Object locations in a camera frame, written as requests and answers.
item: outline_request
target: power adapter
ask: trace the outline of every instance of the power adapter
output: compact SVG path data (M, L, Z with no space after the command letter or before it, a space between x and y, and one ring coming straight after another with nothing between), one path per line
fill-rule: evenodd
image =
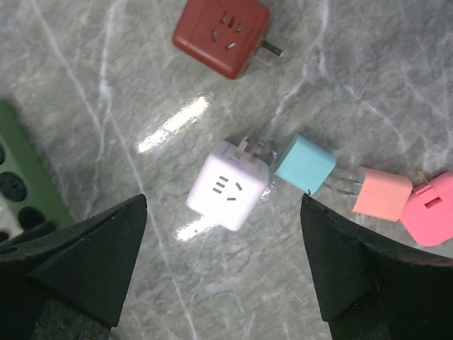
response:
M453 173L446 172L415 188L400 221L422 246L437 246L453 237Z
M248 138L236 147L220 142L207 157L187 199L190 209L239 230L268 186L269 166L258 158L263 147L246 152Z
M412 192L409 178L361 166L357 180L342 178L352 183L352 192L337 190L349 195L348 205L354 213L397 221Z
M275 165L275 174L309 195L335 168L337 159L326 150L296 134Z
M256 0L188 0L173 43L229 79L241 77L262 46L282 50L263 38L271 27L270 10Z

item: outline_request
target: white power socket cube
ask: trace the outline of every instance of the white power socket cube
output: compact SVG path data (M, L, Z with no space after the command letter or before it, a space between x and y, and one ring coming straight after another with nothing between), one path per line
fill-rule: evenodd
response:
M190 209L230 229L239 230L269 182L269 166L254 153L220 142L207 157L187 199Z

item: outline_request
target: marble surface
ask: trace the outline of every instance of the marble surface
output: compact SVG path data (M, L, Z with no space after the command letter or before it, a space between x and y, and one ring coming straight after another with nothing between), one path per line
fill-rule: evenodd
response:
M3 0L0 91L77 220L138 192L149 223L116 339L329 339L299 222L279 178L238 232L185 198L214 145L248 135L271 164L295 132L338 158L432 178L453 170L450 0L265 0L285 53L228 81L177 51L183 0ZM334 178L328 183L338 185ZM348 212L392 239L399 223ZM13 223L0 203L0 228ZM428 249L453 256L453 242Z

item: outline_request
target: red power socket cube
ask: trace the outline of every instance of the red power socket cube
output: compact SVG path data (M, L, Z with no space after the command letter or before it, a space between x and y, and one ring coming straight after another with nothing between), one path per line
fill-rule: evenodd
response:
M173 43L226 78L237 79L270 26L269 8L256 0L188 0Z

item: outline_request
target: green power strip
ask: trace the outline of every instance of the green power strip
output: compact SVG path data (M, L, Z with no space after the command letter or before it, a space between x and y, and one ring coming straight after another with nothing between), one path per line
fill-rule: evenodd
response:
M0 101L0 193L24 230L44 221L57 229L74 224L7 101Z

